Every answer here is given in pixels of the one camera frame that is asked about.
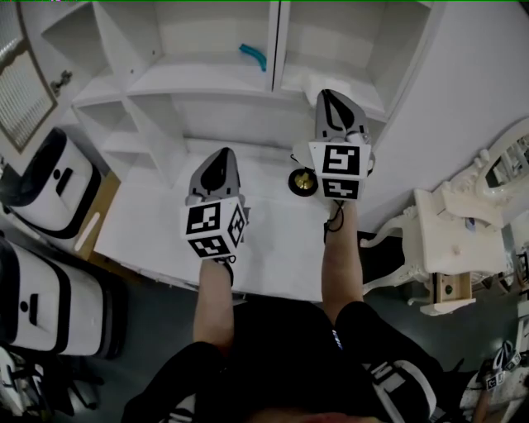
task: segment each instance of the white wall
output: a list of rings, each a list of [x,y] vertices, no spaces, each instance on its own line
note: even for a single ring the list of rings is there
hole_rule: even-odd
[[[399,214],[507,126],[529,116],[529,16],[517,2],[449,2],[407,96],[376,150],[360,228]]]

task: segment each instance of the white shelving unit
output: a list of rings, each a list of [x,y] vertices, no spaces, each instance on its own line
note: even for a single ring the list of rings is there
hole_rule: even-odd
[[[305,75],[387,121],[426,39],[431,2],[281,2],[274,89],[300,93]]]
[[[53,2],[24,3],[22,15],[48,81],[62,70],[73,73],[58,97],[61,110],[72,107],[121,181],[171,188],[202,158],[196,149],[205,144],[189,138],[236,141],[251,144],[279,166],[266,164],[255,178],[275,187],[265,197],[286,201],[266,172],[290,169],[278,161],[278,152],[288,161],[295,142],[313,137],[313,111],[301,92],[304,75],[317,74],[358,102],[376,142],[438,7],[431,2]],[[239,51],[243,43],[266,56],[265,71]],[[214,142],[206,146],[216,148]],[[275,148],[270,157],[269,147]],[[259,191],[261,182],[254,182]]]

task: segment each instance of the teal object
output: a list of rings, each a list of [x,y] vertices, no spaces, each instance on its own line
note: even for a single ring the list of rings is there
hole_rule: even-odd
[[[247,55],[255,57],[255,59],[259,62],[261,70],[263,72],[266,72],[266,56],[265,55],[263,55],[257,49],[254,49],[253,47],[250,47],[249,45],[246,45],[246,44],[241,44],[241,47],[239,47],[239,50]]]

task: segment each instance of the white tabletop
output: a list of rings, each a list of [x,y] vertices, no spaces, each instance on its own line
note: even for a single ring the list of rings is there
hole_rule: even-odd
[[[122,183],[95,250],[147,272],[198,284],[200,259],[179,237],[188,181],[205,156],[192,154],[172,189]],[[319,302],[326,205],[288,190],[295,163],[237,157],[250,224],[233,265],[236,292]]]
[[[507,270],[502,232],[491,231],[476,221],[474,231],[465,227],[465,219],[443,219],[436,214],[430,192],[416,189],[424,251],[428,273],[459,274],[471,271],[499,273]]]

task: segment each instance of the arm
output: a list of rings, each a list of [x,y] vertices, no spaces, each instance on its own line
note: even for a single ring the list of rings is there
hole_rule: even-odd
[[[344,306],[350,302],[364,300],[362,265],[356,238],[356,205],[353,202],[344,202],[342,210],[343,225],[336,231],[342,219],[338,206],[332,202],[330,219],[336,212],[339,214],[329,225],[322,265],[323,310],[333,325]]]
[[[222,264],[204,260],[199,280],[193,341],[215,345],[226,356],[233,343],[230,274]]]
[[[483,423],[487,418],[488,402],[490,401],[490,392],[483,390],[479,395],[478,404],[472,416],[472,423]]]

